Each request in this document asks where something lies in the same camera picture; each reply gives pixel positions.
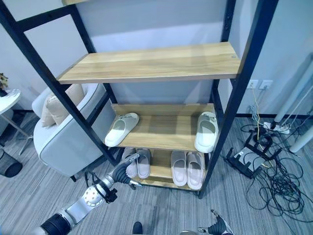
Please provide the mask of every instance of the table leg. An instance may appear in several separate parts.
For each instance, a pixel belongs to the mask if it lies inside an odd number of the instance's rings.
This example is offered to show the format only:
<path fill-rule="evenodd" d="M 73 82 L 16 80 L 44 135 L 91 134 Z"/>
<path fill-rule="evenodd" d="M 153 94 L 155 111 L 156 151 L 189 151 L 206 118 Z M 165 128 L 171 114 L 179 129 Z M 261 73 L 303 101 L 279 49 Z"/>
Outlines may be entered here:
<path fill-rule="evenodd" d="M 25 131 L 23 131 L 14 121 L 12 121 L 11 119 L 9 119 L 8 117 L 6 117 L 4 114 L 1 114 L 0 115 L 4 120 L 6 120 L 8 123 L 10 123 L 15 129 L 17 129 L 19 132 L 21 132 L 24 136 L 26 136 L 26 141 L 25 143 L 23 144 L 20 152 L 19 152 L 19 155 L 21 155 L 23 153 L 23 151 L 25 150 L 28 142 L 30 140 L 33 139 L 33 136 L 32 135 L 29 135 L 27 134 Z"/>
<path fill-rule="evenodd" d="M 14 126 L 15 129 L 17 129 L 19 132 L 21 132 L 26 137 L 30 137 L 29 134 L 27 134 L 25 131 L 23 131 L 14 121 L 6 117 L 4 114 L 1 114 L 1 117 L 6 120 L 8 123 L 10 123 L 12 126 Z"/>

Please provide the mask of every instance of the white slipper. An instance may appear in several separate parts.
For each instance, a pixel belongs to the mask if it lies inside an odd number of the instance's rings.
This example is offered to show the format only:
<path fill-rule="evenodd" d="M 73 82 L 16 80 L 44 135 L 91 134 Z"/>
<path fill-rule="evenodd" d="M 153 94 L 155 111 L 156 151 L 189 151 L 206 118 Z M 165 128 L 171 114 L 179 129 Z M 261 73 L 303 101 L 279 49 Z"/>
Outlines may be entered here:
<path fill-rule="evenodd" d="M 122 155 L 122 160 L 125 160 L 126 158 L 128 158 L 130 155 L 134 153 L 136 153 L 135 148 L 126 147 Z M 137 159 L 136 159 L 126 168 L 126 174 L 129 177 L 133 178 L 137 175 L 137 172 L 138 170 L 137 170 Z"/>
<path fill-rule="evenodd" d="M 202 187 L 204 159 L 198 152 L 187 153 L 187 183 L 193 190 L 199 190 Z"/>
<path fill-rule="evenodd" d="M 216 116 L 212 112 L 204 112 L 198 118 L 198 129 L 195 148 L 201 153 L 210 153 L 219 133 Z"/>
<path fill-rule="evenodd" d="M 174 184 L 184 186 L 187 183 L 186 154 L 184 151 L 173 151 L 171 155 L 171 169 Z"/>
<path fill-rule="evenodd" d="M 150 175 L 150 159 L 151 159 L 151 152 L 149 149 L 137 149 L 137 153 L 140 155 L 137 158 L 138 162 L 138 176 L 140 179 L 146 179 Z"/>
<path fill-rule="evenodd" d="M 104 139 L 106 146 L 115 147 L 119 145 L 138 122 L 139 116 L 135 113 L 119 116 Z"/>

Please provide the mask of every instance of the power strip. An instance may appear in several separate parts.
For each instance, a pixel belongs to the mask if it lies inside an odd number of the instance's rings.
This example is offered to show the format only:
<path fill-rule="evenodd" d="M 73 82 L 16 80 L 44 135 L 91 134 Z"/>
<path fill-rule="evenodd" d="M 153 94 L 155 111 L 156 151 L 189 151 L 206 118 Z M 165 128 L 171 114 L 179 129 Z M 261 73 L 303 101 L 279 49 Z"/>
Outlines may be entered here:
<path fill-rule="evenodd" d="M 263 127 L 265 129 L 272 130 L 272 131 L 278 131 L 278 132 L 280 132 L 282 134 L 286 134 L 286 135 L 288 135 L 290 132 L 289 127 L 287 127 L 287 126 L 282 127 L 280 125 L 276 125 L 274 129 L 271 129 L 270 123 L 266 122 L 266 121 L 263 123 Z"/>

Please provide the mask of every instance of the shoe rack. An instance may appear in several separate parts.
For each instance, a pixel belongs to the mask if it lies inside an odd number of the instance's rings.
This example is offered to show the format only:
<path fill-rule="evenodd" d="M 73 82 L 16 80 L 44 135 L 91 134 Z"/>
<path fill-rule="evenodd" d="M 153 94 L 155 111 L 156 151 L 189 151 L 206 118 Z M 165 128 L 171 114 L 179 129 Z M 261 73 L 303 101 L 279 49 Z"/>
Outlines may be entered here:
<path fill-rule="evenodd" d="M 194 146 L 198 117 L 205 111 L 215 112 L 213 104 L 139 105 L 113 104 L 116 116 L 134 112 L 139 123 L 121 142 L 119 147 L 148 148 L 152 158 L 150 176 L 135 179 L 144 185 L 192 190 L 185 185 L 176 186 L 171 171 L 173 150 L 197 151 Z M 205 162 L 208 154 L 201 154 Z"/>
<path fill-rule="evenodd" d="M 103 157 L 112 165 L 119 163 L 124 146 L 146 147 L 156 151 L 157 157 L 152 163 L 152 175 L 143 182 L 147 185 L 175 188 L 169 178 L 168 152 L 194 151 L 197 116 L 204 111 L 215 112 L 219 134 L 210 159 L 204 156 L 206 161 L 204 182 L 202 189 L 197 192 L 197 196 L 202 198 L 252 76 L 278 0 L 258 1 L 241 61 L 231 43 L 228 42 L 235 0 L 227 0 L 221 42 L 102 53 L 96 53 L 74 4 L 81 1 L 83 0 L 64 0 L 65 4 L 73 4 L 16 21 L 3 0 L 0 0 L 0 23 L 36 72 L 99 148 Z M 88 54 L 59 77 L 55 77 L 24 32 L 66 15 L 71 15 Z M 117 100 L 110 86 L 110 83 L 115 82 L 203 79 L 214 79 L 209 104 L 206 105 L 116 105 Z M 230 79 L 233 87 L 225 112 L 218 90 L 220 79 Z M 84 117 L 65 93 L 69 84 L 73 83 L 102 83 L 106 89 L 105 95 L 99 100 L 89 117 Z M 113 157 L 116 148 L 108 149 L 91 127 L 109 100 L 117 114 L 127 111 L 127 113 L 135 112 L 140 115 L 139 125 L 122 141 L 116 158 Z"/>

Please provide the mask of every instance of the shelf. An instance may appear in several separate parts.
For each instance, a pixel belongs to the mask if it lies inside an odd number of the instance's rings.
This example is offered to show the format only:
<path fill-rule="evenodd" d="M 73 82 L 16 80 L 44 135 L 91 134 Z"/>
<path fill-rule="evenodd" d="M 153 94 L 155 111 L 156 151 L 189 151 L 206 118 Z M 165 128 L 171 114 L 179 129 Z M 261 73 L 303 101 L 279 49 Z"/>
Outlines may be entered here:
<path fill-rule="evenodd" d="M 198 116 L 214 112 L 214 105 L 112 105 L 117 115 L 131 112 L 139 115 L 138 125 L 126 136 L 120 147 L 196 151 L 194 141 Z"/>
<path fill-rule="evenodd" d="M 134 179 L 144 185 L 192 190 L 187 184 L 180 187 L 174 184 L 171 170 L 171 154 L 169 150 L 152 150 L 150 176 L 147 179 Z"/>
<path fill-rule="evenodd" d="M 240 59 L 229 42 L 84 56 L 61 84 L 155 82 L 235 78 Z"/>
<path fill-rule="evenodd" d="M 174 184 L 172 179 L 168 179 L 166 181 L 166 180 L 158 179 L 156 177 L 149 176 L 147 179 L 140 179 L 139 177 L 135 177 L 134 180 L 139 181 L 143 185 L 165 187 L 165 188 L 179 188 L 179 189 L 184 189 L 184 190 L 196 191 L 196 190 L 191 189 L 188 185 L 184 185 L 182 187 L 177 186 Z"/>
<path fill-rule="evenodd" d="M 62 0 L 62 3 L 64 6 L 71 5 L 71 4 L 76 4 L 84 1 L 89 1 L 89 0 Z"/>

